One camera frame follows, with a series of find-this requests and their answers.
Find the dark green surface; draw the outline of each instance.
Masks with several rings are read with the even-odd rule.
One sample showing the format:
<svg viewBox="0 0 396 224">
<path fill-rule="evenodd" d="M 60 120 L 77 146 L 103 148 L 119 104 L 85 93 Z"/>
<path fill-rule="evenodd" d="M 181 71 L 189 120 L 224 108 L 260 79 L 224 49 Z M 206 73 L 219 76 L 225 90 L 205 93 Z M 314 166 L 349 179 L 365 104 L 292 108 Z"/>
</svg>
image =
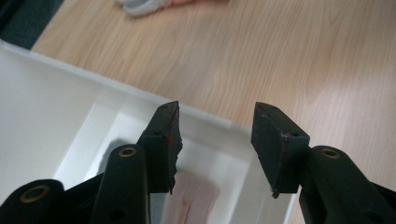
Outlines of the dark green surface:
<svg viewBox="0 0 396 224">
<path fill-rule="evenodd" d="M 26 0 L 0 32 L 0 38 L 31 49 L 63 1 Z"/>
</svg>

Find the wooden table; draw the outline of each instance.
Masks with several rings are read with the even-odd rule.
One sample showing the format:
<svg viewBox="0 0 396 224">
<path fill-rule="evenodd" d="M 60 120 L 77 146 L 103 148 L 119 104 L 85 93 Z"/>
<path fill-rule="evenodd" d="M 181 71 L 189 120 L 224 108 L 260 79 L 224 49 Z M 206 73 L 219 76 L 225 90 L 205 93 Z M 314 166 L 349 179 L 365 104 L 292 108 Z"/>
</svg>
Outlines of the wooden table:
<svg viewBox="0 0 396 224">
<path fill-rule="evenodd" d="M 396 190 L 396 1 L 208 1 L 133 19 L 66 0 L 33 51 L 247 127 L 256 101 L 276 105 Z"/>
</svg>

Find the white plastic container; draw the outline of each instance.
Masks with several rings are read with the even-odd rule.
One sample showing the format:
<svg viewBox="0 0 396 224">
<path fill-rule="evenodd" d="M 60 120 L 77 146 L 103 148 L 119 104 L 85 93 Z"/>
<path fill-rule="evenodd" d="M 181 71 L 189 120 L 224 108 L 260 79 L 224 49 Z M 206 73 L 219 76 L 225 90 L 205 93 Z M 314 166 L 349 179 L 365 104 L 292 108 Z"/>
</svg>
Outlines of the white plastic container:
<svg viewBox="0 0 396 224">
<path fill-rule="evenodd" d="M 0 42 L 0 203 L 36 179 L 96 175 L 109 143 L 135 143 L 169 101 Z M 208 223 L 285 221 L 290 197 L 272 199 L 249 130 L 181 105 L 180 131 L 178 169 L 219 187 Z"/>
</svg>

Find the wood grain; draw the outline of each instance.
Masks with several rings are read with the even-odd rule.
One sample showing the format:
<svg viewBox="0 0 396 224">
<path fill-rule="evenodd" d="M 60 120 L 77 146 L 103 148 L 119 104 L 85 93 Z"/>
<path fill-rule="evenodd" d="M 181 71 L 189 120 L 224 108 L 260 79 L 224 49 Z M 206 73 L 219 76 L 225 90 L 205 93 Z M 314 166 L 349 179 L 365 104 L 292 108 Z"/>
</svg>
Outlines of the wood grain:
<svg viewBox="0 0 396 224">
<path fill-rule="evenodd" d="M 66 0 L 34 51 L 247 127 L 256 101 L 276 105 L 396 190 L 396 1 L 208 1 L 133 19 Z"/>
</svg>

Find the white bin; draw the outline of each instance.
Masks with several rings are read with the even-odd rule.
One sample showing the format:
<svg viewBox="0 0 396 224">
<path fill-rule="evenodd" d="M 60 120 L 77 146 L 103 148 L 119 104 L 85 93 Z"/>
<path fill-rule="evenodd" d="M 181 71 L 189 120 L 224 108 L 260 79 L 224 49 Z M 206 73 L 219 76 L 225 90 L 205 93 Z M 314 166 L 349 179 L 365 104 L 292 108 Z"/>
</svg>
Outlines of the white bin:
<svg viewBox="0 0 396 224">
<path fill-rule="evenodd" d="M 96 175 L 109 143 L 135 143 L 169 101 L 0 42 L 0 203 L 36 179 L 69 189 Z M 178 169 L 219 187 L 208 223 L 287 220 L 290 197 L 271 197 L 249 130 L 181 105 L 180 131 Z"/>
</svg>

